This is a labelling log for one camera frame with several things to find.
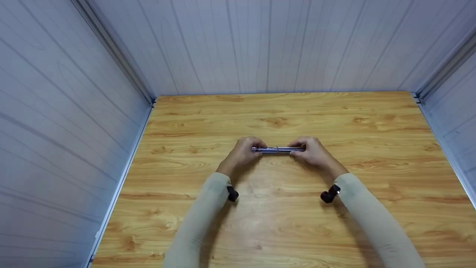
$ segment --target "beige sleeve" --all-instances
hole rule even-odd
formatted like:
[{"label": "beige sleeve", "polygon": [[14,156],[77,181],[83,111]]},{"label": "beige sleeve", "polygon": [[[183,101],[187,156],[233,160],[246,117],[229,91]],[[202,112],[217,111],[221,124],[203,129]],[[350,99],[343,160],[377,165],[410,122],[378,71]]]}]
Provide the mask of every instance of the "beige sleeve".
[{"label": "beige sleeve", "polygon": [[164,268],[199,268],[203,239],[228,198],[229,185],[230,178],[222,173],[208,177],[165,254]]},{"label": "beige sleeve", "polygon": [[335,180],[339,198],[370,240],[386,268],[424,268],[425,264],[404,230],[353,174]]}]

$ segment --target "white panel wall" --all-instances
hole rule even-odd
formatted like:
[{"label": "white panel wall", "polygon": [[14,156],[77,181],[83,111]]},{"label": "white panel wall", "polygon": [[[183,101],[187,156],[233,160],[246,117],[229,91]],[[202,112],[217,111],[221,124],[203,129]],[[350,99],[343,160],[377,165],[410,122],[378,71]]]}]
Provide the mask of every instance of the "white panel wall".
[{"label": "white panel wall", "polygon": [[150,107],[66,0],[0,0],[0,81],[0,267],[82,267]]},{"label": "white panel wall", "polygon": [[155,94],[416,91],[471,0],[93,0]]},{"label": "white panel wall", "polygon": [[476,192],[476,54],[473,54],[425,102],[423,109],[440,142],[448,149]]}]

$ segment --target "metal rod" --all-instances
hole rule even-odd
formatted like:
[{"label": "metal rod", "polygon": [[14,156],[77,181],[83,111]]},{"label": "metal rod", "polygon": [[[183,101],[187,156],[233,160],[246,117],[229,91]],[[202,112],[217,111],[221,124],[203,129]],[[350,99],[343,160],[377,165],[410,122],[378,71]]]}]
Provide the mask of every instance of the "metal rod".
[{"label": "metal rod", "polygon": [[268,147],[268,148],[260,148],[260,147],[251,147],[252,152],[260,152],[263,154],[284,154],[290,153],[292,151],[299,151],[303,152],[306,148],[304,147]]}]

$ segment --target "black clip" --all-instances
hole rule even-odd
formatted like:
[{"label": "black clip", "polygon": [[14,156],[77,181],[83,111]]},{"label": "black clip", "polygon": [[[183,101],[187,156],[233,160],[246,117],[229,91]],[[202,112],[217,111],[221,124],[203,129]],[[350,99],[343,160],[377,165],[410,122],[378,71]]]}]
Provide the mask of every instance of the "black clip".
[{"label": "black clip", "polygon": [[235,202],[238,199],[239,193],[235,191],[233,186],[227,186],[227,190],[229,193],[228,200],[230,200],[231,202]]},{"label": "black clip", "polygon": [[334,198],[337,196],[337,194],[340,191],[340,187],[337,185],[332,185],[329,188],[329,191],[324,191],[321,194],[321,199],[322,201],[326,202],[327,204],[332,203],[334,201]]}]

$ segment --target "metal corner frame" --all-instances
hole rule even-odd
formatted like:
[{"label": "metal corner frame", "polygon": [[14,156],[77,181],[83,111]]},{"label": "metal corner frame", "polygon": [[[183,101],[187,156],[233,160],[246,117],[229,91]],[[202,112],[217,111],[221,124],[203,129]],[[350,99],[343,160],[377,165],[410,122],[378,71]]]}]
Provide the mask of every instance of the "metal corner frame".
[{"label": "metal corner frame", "polygon": [[446,142],[443,139],[442,133],[438,132],[435,130],[434,125],[436,125],[433,121],[433,118],[431,115],[425,110],[425,105],[420,102],[419,98],[416,97],[415,95],[415,101],[418,107],[420,108],[420,111],[426,120],[426,123],[430,127],[431,132],[433,133],[433,136],[435,137],[436,141],[441,147],[441,150],[443,151],[443,154],[446,156],[451,168],[455,172],[456,177],[458,178],[461,186],[463,187],[463,190],[466,192],[466,195],[469,198],[469,201],[473,204],[473,207],[476,209],[476,191],[475,189],[472,188],[470,185],[468,178],[463,170],[463,168],[459,165],[459,162],[457,161],[455,155],[451,151],[451,149],[448,147]]},{"label": "metal corner frame", "polygon": [[99,230],[96,233],[96,239],[94,241],[94,244],[91,248],[91,251],[88,255],[88,259],[83,263],[81,267],[89,268],[92,265],[92,261],[94,260],[94,256],[96,255],[96,252],[98,251],[99,244],[102,240],[102,237],[104,236],[104,232],[106,231],[106,227],[108,226],[108,222],[111,219],[112,211],[114,210],[114,206],[117,203],[117,200],[119,198],[119,194],[121,192],[122,186],[124,185],[124,182],[126,181],[127,174],[129,172],[130,166],[132,164],[132,160],[134,160],[134,157],[137,152],[137,148],[139,147],[140,141],[142,140],[142,136],[144,135],[144,132],[146,130],[147,124],[150,119],[150,115],[152,114],[152,111],[154,110],[153,107],[150,108],[149,112],[147,113],[147,116],[145,117],[145,120],[143,121],[143,126],[142,130],[137,133],[137,137],[134,142],[134,149],[130,153],[129,158],[127,160],[127,163],[124,167],[124,170],[122,171],[122,176],[119,180],[119,183],[116,187],[116,190],[114,192],[114,195],[112,196],[111,203],[109,204],[109,208],[104,216],[104,219],[101,223],[101,226],[99,227]]},{"label": "metal corner frame", "polygon": [[416,91],[416,96],[421,103],[425,101],[451,77],[466,60],[476,52],[476,27],[471,31],[460,47],[451,55],[438,71]]},{"label": "metal corner frame", "polygon": [[145,101],[150,106],[152,106],[155,97],[153,97],[153,94],[151,94],[147,90],[146,86],[139,78],[132,65],[130,65],[126,56],[122,53],[119,46],[114,41],[113,37],[104,26],[104,23],[102,23],[97,13],[93,10],[91,4],[89,3],[89,0],[71,0],[71,2],[79,11],[84,20],[88,23],[88,25],[91,27],[96,36],[99,38],[99,40],[109,52],[111,57],[117,63],[117,65],[122,70],[127,79],[130,81],[134,89],[140,94],[142,94]]}]

